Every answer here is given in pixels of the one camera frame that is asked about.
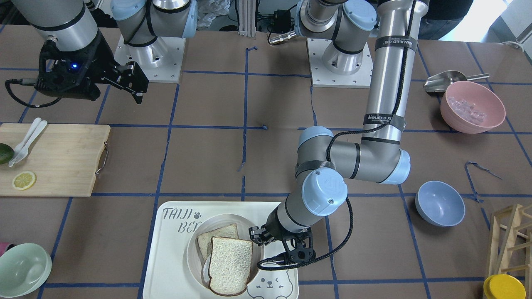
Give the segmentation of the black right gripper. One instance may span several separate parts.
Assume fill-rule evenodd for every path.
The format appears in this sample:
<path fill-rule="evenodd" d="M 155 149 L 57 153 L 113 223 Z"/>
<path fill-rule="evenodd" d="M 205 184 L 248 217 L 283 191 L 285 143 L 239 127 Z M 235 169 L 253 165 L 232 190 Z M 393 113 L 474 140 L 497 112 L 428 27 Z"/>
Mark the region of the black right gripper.
<path fill-rule="evenodd" d="M 61 51 L 49 37 L 39 54 L 39 72 L 34 88 L 46 96 L 95 101 L 101 92 L 97 84 L 125 90 L 141 104 L 149 80 L 135 61 L 124 66 L 116 62 L 101 33 L 83 49 Z"/>

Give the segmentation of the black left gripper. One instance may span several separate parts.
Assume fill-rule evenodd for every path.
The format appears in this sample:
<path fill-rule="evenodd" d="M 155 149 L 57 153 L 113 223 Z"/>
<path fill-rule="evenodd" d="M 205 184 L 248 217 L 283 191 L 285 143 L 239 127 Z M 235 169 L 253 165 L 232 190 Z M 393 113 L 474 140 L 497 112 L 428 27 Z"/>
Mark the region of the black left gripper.
<path fill-rule="evenodd" d="M 313 238 L 311 231 L 294 233 L 285 229 L 278 221 L 268 222 L 262 227 L 249 228 L 250 240 L 258 246 L 281 242 L 283 251 L 275 257 L 260 260 L 259 270 L 284 271 L 291 266 L 308 266 L 313 263 Z"/>

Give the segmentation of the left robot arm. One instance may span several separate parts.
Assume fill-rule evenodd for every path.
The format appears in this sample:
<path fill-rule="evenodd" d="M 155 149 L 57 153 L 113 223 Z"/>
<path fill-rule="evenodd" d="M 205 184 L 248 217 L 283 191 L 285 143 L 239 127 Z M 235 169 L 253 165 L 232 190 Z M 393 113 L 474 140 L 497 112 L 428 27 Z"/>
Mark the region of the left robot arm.
<path fill-rule="evenodd" d="M 330 62 L 360 57 L 367 36 L 380 18 L 370 95 L 362 130 L 333 134 L 323 126 L 306 128 L 299 138 L 296 187 L 249 236 L 258 246 L 275 241 L 283 252 L 257 263 L 260 270 L 305 267 L 338 252 L 353 232 L 353 208 L 345 179 L 399 185 L 410 173 L 410 155 L 400 148 L 419 26 L 427 0 L 302 0 L 296 34 L 331 40 Z M 350 223 L 344 240 L 317 257 L 311 226 L 347 204 Z"/>

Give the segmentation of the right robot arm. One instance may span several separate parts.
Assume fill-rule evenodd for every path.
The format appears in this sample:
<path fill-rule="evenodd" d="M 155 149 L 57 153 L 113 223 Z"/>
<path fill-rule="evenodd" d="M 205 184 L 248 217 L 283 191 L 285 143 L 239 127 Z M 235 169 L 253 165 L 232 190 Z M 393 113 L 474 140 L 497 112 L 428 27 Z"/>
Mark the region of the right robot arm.
<path fill-rule="evenodd" d="M 14 0 L 13 5 L 44 38 L 35 79 L 8 79 L 15 102 L 45 108 L 63 98 L 95 101 L 99 84 L 129 93 L 141 104 L 148 91 L 146 69 L 168 60 L 162 38 L 192 38 L 196 33 L 195 0 L 113 0 L 111 11 L 130 52 L 119 63 L 94 17 L 89 0 Z"/>

